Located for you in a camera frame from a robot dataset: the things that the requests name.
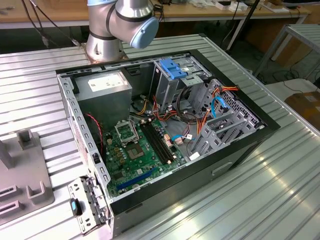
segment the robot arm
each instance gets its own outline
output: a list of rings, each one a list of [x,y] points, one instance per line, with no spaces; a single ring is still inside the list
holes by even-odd
[[[121,41],[133,48],[147,47],[158,31],[148,0],[88,0],[88,9],[86,52],[98,62],[120,59],[124,55]]]

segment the orange wires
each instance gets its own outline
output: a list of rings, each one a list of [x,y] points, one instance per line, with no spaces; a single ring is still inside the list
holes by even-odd
[[[214,98],[216,96],[217,92],[223,93],[225,91],[238,91],[239,88],[237,86],[221,86],[221,87],[217,87],[213,93],[212,93],[212,97]]]

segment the power cable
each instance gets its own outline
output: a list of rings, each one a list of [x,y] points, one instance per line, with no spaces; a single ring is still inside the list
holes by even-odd
[[[77,40],[75,40],[74,38],[71,38],[71,37],[69,37],[67,34],[65,34],[55,23],[54,23],[54,21],[52,21],[51,20],[51,18],[50,17],[48,17],[46,14],[45,14],[45,12],[44,11],[42,11],[42,9],[37,5],[37,4],[35,4],[32,0],[29,0],[30,2],[31,2],[31,4],[33,5],[33,7],[36,7],[36,9],[38,9],[44,16],[45,16],[45,18],[46,19],[48,19],[49,21],[50,21],[50,23],[52,23],[52,25],[53,26],[55,26],[58,30],[59,30],[59,32],[62,34],[62,35],[64,35],[66,38],[68,38],[75,46],[80,46],[80,43],[77,41]]]
[[[232,17],[231,21],[233,21],[235,19],[238,7],[239,7],[239,1],[238,1],[237,5],[236,5],[236,8],[235,8],[235,11],[234,11],[234,14],[233,14],[233,17]],[[224,38],[221,40],[220,45],[219,45],[220,48],[221,48],[222,44],[224,43],[224,41],[227,39],[227,37],[232,33],[232,31],[234,30],[236,25],[237,25],[237,23],[234,23],[234,25],[231,28],[231,30],[226,35],[224,35]]]
[[[49,42],[53,43],[56,47],[58,47],[58,44],[56,44],[49,36],[47,36],[43,31],[39,30],[36,26],[36,24],[34,23],[34,21],[31,19],[28,8],[26,6],[26,3],[24,0],[21,0],[21,3],[23,5],[24,11],[26,13],[27,18],[29,19],[29,21],[31,22],[32,26],[34,27],[34,29],[36,30],[36,32],[41,36],[42,38],[42,42],[43,44],[49,48]]]

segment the aluminum table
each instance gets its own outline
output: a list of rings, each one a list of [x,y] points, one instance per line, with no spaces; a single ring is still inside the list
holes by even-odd
[[[131,228],[117,240],[319,239],[320,133],[207,37],[155,39],[130,57],[198,49],[281,125],[239,167]],[[67,184],[84,175],[55,69],[87,65],[78,47],[0,55],[0,139],[38,132],[55,202],[0,226],[0,239],[107,239],[81,236]]]
[[[292,37],[295,37],[296,39],[300,40],[307,46],[309,46],[312,50],[316,51],[320,54],[320,24],[289,24],[283,26],[279,34],[274,39],[273,43],[261,59],[258,67],[253,72],[254,76],[258,76],[258,74],[262,71],[262,69],[267,64],[269,58],[274,53],[276,48],[279,46],[281,41],[281,45],[276,50],[275,54],[271,58],[273,61],[277,59],[277,57],[281,54],[282,50],[286,47],[288,42]],[[304,78],[307,79],[309,75],[320,65],[320,61],[313,65],[311,68],[309,74],[305,76]]]

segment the metal bracket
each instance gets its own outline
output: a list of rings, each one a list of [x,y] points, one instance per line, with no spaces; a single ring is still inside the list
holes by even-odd
[[[68,185],[69,194],[80,203],[82,215],[77,221],[83,235],[91,232],[110,218],[106,200],[95,179],[80,177]]]

